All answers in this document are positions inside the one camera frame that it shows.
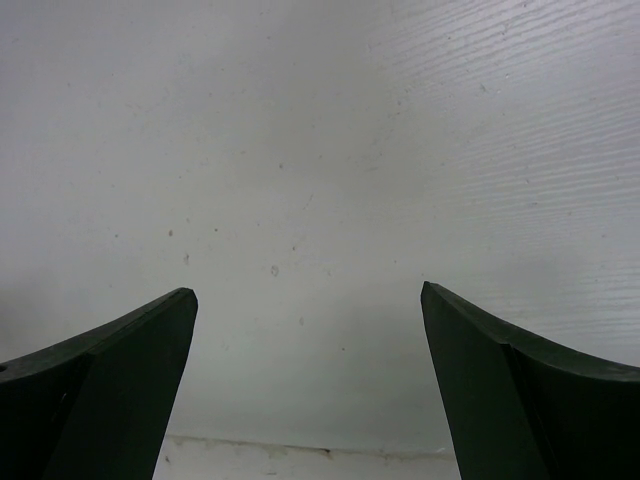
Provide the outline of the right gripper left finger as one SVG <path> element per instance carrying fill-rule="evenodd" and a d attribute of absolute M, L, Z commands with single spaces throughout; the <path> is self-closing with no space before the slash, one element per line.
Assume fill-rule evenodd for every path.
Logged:
<path fill-rule="evenodd" d="M 2 478 L 152 478 L 197 311 L 179 288 L 2 363 Z"/>

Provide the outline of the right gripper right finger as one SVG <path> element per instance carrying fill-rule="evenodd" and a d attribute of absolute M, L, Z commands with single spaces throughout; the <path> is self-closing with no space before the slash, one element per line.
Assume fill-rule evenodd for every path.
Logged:
<path fill-rule="evenodd" d="M 426 337 L 464 479 L 636 479 L 639 370 L 427 282 Z"/>

